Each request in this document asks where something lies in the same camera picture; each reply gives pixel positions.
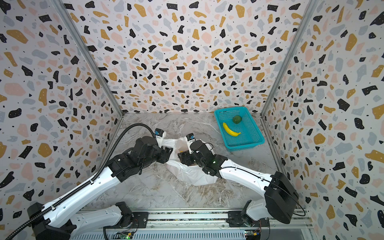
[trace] black cable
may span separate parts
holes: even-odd
[[[156,139],[156,135],[153,133],[152,129],[150,127],[148,127],[147,125],[143,124],[143,123],[134,123],[132,125],[129,125],[126,129],[124,129],[124,131],[119,135],[119,137],[116,139],[115,141],[115,144],[113,144],[113,146],[111,147],[107,157],[105,158],[103,164],[101,165],[100,169],[95,173],[95,175],[91,178],[91,180],[81,184],[79,187],[75,188],[74,190],[72,190],[70,193],[68,193],[67,195],[65,195],[63,198],[61,198],[60,200],[58,200],[57,202],[55,202],[54,204],[52,204],[52,206],[49,206],[47,209],[45,209],[44,211],[40,212],[39,214],[37,214],[35,217],[31,218],[30,220],[26,221],[25,223],[23,223],[21,226],[19,226],[18,228],[16,228],[16,230],[14,230],[5,240],[11,240],[13,239],[18,233],[20,233],[24,228],[26,228],[28,225],[30,225],[32,222],[36,221],[37,219],[39,219],[40,217],[42,217],[44,214],[46,214],[47,212],[55,209],[58,205],[62,204],[65,200],[67,200],[68,198],[70,198],[71,196],[73,196],[75,193],[77,193],[78,191],[80,191],[81,189],[85,188],[86,186],[88,186],[89,184],[93,183],[93,181],[95,181],[101,174],[101,172],[104,170],[104,168],[107,166],[107,162],[108,160],[111,158],[113,152],[115,151],[117,145],[119,144],[120,140],[123,138],[123,136],[127,133],[127,131],[129,131],[131,128],[133,127],[136,127],[136,126],[142,126],[142,127],[145,127],[146,129],[148,129],[152,135],[152,137],[154,139]]]
[[[105,240],[109,240],[107,236],[107,232],[105,231],[105,227],[103,227],[103,234],[104,234]]]
[[[296,199],[294,199],[294,198],[293,198],[293,197],[292,197],[286,190],[282,189],[280,186],[278,186],[278,185],[274,184],[273,182],[270,182],[270,181],[268,181],[268,180],[266,180],[266,179],[264,179],[264,178],[262,178],[262,177],[259,177],[259,176],[255,175],[255,174],[251,173],[251,172],[248,172],[247,170],[244,170],[244,169],[241,169],[241,168],[238,168],[238,167],[223,167],[223,168],[221,168],[221,169],[224,169],[224,168],[235,168],[235,169],[240,169],[240,170],[243,170],[244,172],[247,172],[247,173],[249,173],[249,174],[251,174],[251,175],[253,175],[253,176],[255,176],[255,177],[258,177],[258,178],[260,178],[260,179],[262,179],[262,180],[264,180],[264,181],[267,181],[267,182],[269,182],[269,183],[272,183],[272,184],[275,185],[276,187],[278,187],[278,188],[280,188],[281,190],[283,190],[288,196],[290,196],[290,197],[296,202],[296,204],[299,205],[299,207],[300,207],[300,208],[303,210],[303,212],[304,212],[304,215],[299,215],[299,214],[296,214],[296,213],[293,213],[293,214],[295,214],[295,215],[297,215],[297,216],[300,216],[300,217],[305,217],[305,210],[304,210],[304,208],[299,204],[298,201],[296,201]]]

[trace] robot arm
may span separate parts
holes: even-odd
[[[185,140],[189,150],[178,154],[183,164],[190,166],[196,163],[206,174],[240,183],[263,197],[257,201],[250,200],[245,205],[242,218],[248,225],[265,217],[290,223],[299,196],[284,174],[257,172],[227,157],[213,154],[212,149],[209,150],[201,140],[196,140],[193,133],[186,135]]]
[[[153,162],[166,163],[173,150],[169,147],[159,147],[166,132],[156,129],[154,136],[155,138],[138,138],[134,147],[107,160],[106,167],[96,178],[97,173],[85,181],[90,181],[90,184],[78,185],[72,191],[44,205],[31,205],[27,210],[30,219],[44,213],[43,217],[31,223],[36,239],[68,240],[104,226],[126,227],[133,224],[132,211],[124,202],[86,214],[76,212],[109,188],[132,175],[140,175],[142,170]],[[65,200],[59,205],[55,204],[63,199]]]

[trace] mounting plate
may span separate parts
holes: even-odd
[[[269,227],[268,220],[264,218],[260,219],[262,223],[262,227]],[[229,227],[248,227],[244,224],[244,221],[241,217],[241,211],[228,211],[228,219],[227,223],[229,223]]]

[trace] gray marble surface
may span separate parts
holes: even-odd
[[[265,138],[259,116],[253,117]],[[118,135],[127,126],[138,122],[148,125],[153,130],[157,127],[165,130],[166,138],[169,139],[178,139],[194,133],[196,139],[212,143],[216,154],[226,156],[247,168],[270,174],[277,170],[267,140],[252,149],[227,151],[213,113],[129,113],[124,116]],[[136,139],[142,136],[150,136],[144,127],[129,130],[113,156],[133,147]],[[125,201],[131,208],[242,208],[248,200],[261,198],[249,188],[230,180],[218,179],[214,184],[203,186],[179,181],[166,165],[153,163],[143,169],[141,175],[132,176],[107,190],[86,207],[102,209]]]

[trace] metal frame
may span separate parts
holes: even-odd
[[[81,39],[81,35],[78,32],[75,24],[71,20],[69,13],[65,9],[64,3],[62,2],[62,0],[51,0],[51,3],[53,7],[56,9],[59,16],[61,17],[63,23],[65,24],[65,27],[70,32],[73,40],[75,41],[77,47],[80,49],[80,52],[83,54],[83,57],[85,58],[89,67],[91,68],[92,72],[98,78],[99,83],[104,90],[104,93],[107,95],[107,97],[111,101],[111,104],[115,108],[115,111],[118,113],[119,117],[122,118],[122,116],[124,115],[123,111],[121,110],[118,102],[116,101],[116,98],[112,94],[108,84],[104,81],[104,76],[101,74],[101,71],[97,67],[96,62],[93,60],[91,54],[89,53],[87,46]]]
[[[283,64],[280,68],[280,71],[277,74],[276,81],[273,83],[271,91],[269,92],[267,100],[265,101],[265,104],[263,106],[263,110],[261,112],[262,117],[265,116],[267,113],[268,107],[273,100],[273,96],[275,95],[281,81],[283,80],[283,76],[284,76],[284,74],[285,74],[285,72],[289,66],[289,63],[291,62],[291,59],[293,58],[293,55],[295,54],[297,47],[299,46],[300,39],[307,28],[307,24],[308,24],[310,18],[312,17],[312,14],[313,14],[318,2],[319,2],[319,0],[310,0],[308,5],[307,5],[307,8],[304,11],[303,19],[301,20],[301,23],[297,29],[297,33],[296,33],[295,37],[293,38],[292,44],[288,50],[288,53],[286,54],[286,56],[284,58]]]

